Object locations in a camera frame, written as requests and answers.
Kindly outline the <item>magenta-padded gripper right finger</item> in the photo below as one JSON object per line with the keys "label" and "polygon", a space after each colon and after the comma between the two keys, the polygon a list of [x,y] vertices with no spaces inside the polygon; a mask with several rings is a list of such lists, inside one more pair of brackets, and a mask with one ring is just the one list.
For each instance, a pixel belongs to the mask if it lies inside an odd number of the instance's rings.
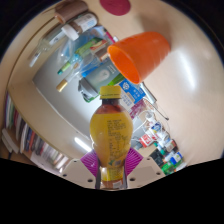
{"label": "magenta-padded gripper right finger", "polygon": [[135,189],[163,178],[165,174],[151,157],[131,148],[124,163],[124,188]]}

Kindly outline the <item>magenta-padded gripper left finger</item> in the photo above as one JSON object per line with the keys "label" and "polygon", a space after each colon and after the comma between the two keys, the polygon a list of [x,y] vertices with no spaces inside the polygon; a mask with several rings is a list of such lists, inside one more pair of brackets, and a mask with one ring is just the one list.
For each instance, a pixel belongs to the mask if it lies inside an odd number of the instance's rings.
{"label": "magenta-padded gripper left finger", "polygon": [[81,187],[100,188],[100,165],[94,151],[86,153],[81,159],[73,159],[65,167],[61,176]]}

